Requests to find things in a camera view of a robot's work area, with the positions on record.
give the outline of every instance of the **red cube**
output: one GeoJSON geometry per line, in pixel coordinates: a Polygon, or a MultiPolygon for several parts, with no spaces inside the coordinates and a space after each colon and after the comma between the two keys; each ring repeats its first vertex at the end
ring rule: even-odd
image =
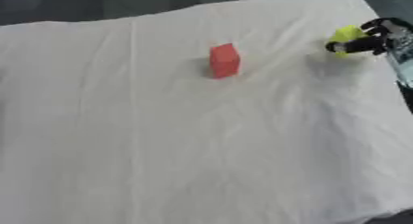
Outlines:
{"type": "Polygon", "coordinates": [[[240,56],[231,43],[211,48],[210,65],[214,78],[236,75],[240,61],[240,56]]]}

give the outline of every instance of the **yellow ball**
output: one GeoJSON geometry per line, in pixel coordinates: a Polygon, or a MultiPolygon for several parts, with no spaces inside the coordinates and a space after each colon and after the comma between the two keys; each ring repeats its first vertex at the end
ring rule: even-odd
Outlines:
{"type": "MultiPolygon", "coordinates": [[[[338,29],[334,36],[330,38],[329,42],[349,42],[366,36],[367,34],[364,33],[364,31],[359,27],[349,25],[344,28],[338,29]]],[[[348,53],[337,52],[336,54],[340,57],[344,57],[348,53]]]]}

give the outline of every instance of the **white cloth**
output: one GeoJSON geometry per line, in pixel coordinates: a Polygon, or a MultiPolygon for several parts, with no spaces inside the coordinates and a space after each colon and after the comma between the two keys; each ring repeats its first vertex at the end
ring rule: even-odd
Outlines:
{"type": "Polygon", "coordinates": [[[336,58],[363,0],[249,0],[0,29],[0,222],[332,224],[413,206],[385,58],[336,58]],[[233,42],[242,72],[207,76],[233,42]]]}

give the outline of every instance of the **red block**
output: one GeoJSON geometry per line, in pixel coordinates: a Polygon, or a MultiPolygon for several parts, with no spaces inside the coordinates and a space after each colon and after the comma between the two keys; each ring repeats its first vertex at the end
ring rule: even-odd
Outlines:
{"type": "Polygon", "coordinates": [[[240,69],[240,56],[231,43],[211,49],[210,65],[214,78],[236,75],[240,69]]]}

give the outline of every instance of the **yellow object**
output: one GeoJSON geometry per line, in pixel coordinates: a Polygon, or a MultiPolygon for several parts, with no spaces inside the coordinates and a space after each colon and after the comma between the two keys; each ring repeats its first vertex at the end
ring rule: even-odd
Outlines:
{"type": "MultiPolygon", "coordinates": [[[[367,34],[364,33],[362,29],[354,25],[349,25],[338,29],[334,36],[330,38],[329,42],[349,42],[362,37],[367,37],[367,34]]],[[[337,52],[336,54],[340,57],[345,57],[348,53],[337,52]]]]}

